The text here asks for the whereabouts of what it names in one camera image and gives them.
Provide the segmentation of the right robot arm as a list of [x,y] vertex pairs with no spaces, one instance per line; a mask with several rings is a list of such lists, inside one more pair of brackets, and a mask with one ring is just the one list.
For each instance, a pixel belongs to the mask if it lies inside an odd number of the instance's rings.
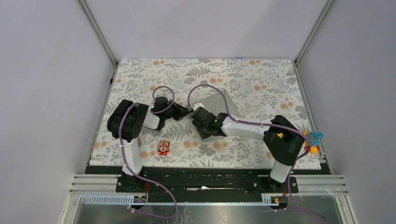
[[202,139],[239,136],[265,143],[274,158],[274,164],[264,187],[282,192],[307,137],[284,116],[277,115],[269,123],[246,121],[227,113],[217,116],[203,107],[191,113],[192,123]]

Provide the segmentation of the grey cloth napkin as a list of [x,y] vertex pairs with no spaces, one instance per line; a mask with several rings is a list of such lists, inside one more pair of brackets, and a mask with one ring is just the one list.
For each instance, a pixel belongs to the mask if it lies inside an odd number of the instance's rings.
[[222,95],[218,92],[210,94],[208,97],[196,99],[190,102],[190,106],[193,106],[196,103],[202,103],[205,106],[205,109],[213,113],[214,115],[218,115],[219,113],[227,113],[226,104],[228,111],[233,117],[241,117],[241,114],[238,110],[238,107],[235,102],[233,102],[231,96],[228,94],[226,90],[221,90],[222,94],[224,95],[225,99],[223,99]]

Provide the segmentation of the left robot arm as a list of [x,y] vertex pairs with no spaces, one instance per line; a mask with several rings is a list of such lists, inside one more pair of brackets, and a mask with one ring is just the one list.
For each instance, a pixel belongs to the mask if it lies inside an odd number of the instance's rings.
[[107,130],[120,141],[122,172],[130,175],[127,186],[134,192],[144,188],[145,180],[138,174],[143,168],[139,156],[138,138],[143,128],[160,131],[165,121],[181,120],[189,109],[166,97],[156,97],[154,107],[124,99],[107,121]]

